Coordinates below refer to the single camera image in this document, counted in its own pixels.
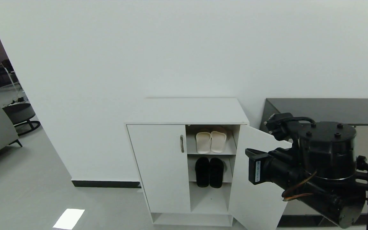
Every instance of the slipper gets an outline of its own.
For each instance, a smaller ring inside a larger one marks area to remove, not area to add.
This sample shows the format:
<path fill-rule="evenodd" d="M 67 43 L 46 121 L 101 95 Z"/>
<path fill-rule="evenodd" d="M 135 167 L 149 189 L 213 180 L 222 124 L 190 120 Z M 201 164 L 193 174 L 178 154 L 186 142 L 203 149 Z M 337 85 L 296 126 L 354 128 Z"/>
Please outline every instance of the slipper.
<path fill-rule="evenodd" d="M 226 130 L 222 127 L 215 127 L 211 132 L 211 151 L 222 153 L 226 145 Z"/>
<path fill-rule="evenodd" d="M 221 188 L 222 179 L 224 177 L 224 163 L 218 158 L 212 158 L 210 160 L 209 167 L 209 183 L 213 188 Z"/>
<path fill-rule="evenodd" d="M 207 154 L 211 152 L 211 134 L 207 129 L 200 130 L 195 136 L 197 153 Z"/>
<path fill-rule="evenodd" d="M 207 157 L 201 157 L 195 163 L 195 177 L 197 185 L 205 188 L 209 184 L 209 160 Z"/>

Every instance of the white wall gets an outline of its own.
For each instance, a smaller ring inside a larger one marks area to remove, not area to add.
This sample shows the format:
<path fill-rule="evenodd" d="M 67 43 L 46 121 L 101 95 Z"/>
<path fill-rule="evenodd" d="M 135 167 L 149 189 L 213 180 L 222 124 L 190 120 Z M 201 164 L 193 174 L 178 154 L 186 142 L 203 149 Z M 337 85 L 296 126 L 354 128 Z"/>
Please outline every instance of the white wall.
<path fill-rule="evenodd" d="M 147 96 L 368 98 L 368 1 L 0 0 L 0 37 L 75 180 L 138 180 Z"/>

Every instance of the cabinet top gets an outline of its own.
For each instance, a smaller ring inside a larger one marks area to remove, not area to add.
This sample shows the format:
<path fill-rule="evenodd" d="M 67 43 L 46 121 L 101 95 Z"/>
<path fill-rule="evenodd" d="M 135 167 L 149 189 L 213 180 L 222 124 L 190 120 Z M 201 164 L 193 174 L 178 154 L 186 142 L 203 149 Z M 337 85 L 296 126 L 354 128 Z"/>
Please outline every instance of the cabinet top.
<path fill-rule="evenodd" d="M 336 121 L 352 125 L 368 125 L 368 99 L 341 98 L 267 98 L 279 112 L 315 121 Z"/>
<path fill-rule="evenodd" d="M 125 124 L 249 124 L 236 98 L 147 98 Z"/>

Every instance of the label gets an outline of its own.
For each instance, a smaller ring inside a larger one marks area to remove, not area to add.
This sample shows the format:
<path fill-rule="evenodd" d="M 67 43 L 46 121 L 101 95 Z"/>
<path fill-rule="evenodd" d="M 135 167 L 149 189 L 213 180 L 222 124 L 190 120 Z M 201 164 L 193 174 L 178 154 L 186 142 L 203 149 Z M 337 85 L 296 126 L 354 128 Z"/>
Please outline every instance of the label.
<path fill-rule="evenodd" d="M 255 163 L 255 182 L 260 181 L 260 161 Z"/>

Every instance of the white slipper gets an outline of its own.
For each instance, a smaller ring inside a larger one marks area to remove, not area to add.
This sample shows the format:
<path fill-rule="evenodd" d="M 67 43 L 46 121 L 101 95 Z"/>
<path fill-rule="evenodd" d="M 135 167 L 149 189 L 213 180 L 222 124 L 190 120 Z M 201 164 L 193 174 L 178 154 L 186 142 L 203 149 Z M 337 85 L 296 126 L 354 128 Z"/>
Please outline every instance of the white slipper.
<path fill-rule="evenodd" d="M 197 153 L 207 154 L 211 152 L 211 134 L 208 130 L 200 130 L 195 136 L 197 143 Z"/>
<path fill-rule="evenodd" d="M 211 132 L 211 151 L 222 153 L 226 146 L 226 130 L 222 127 L 215 127 Z"/>

